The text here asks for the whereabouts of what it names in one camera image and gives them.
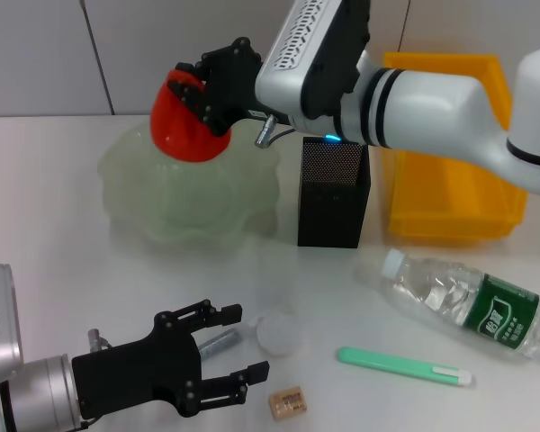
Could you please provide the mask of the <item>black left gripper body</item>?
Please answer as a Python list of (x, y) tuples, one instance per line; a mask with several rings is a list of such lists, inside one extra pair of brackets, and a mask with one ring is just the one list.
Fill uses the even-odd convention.
[(100, 418), (151, 401), (180, 416), (199, 412), (202, 367), (193, 333), (197, 319), (163, 312), (144, 338), (72, 359), (78, 406), (84, 419)]

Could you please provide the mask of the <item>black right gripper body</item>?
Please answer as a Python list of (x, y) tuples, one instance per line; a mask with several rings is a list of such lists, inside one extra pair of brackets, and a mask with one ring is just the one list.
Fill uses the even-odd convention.
[(227, 47), (204, 53), (202, 66), (202, 117), (214, 136), (224, 135), (240, 120), (265, 117), (265, 108), (255, 96), (262, 59), (252, 49), (249, 38), (237, 38)]

